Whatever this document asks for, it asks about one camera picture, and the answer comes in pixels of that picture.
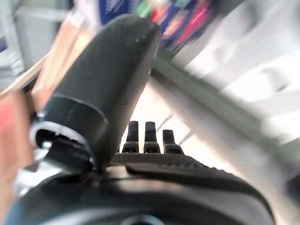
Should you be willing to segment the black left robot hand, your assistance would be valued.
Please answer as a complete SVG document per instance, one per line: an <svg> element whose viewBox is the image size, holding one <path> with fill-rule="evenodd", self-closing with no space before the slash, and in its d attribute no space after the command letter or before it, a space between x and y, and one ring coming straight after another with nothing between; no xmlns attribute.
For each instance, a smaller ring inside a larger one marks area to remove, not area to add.
<svg viewBox="0 0 300 225"><path fill-rule="evenodd" d="M147 123L144 153L130 117L150 76L160 31L135 15L85 47L25 133L59 172L19 197L6 225L273 225L265 197L239 177L183 153Z"/></svg>

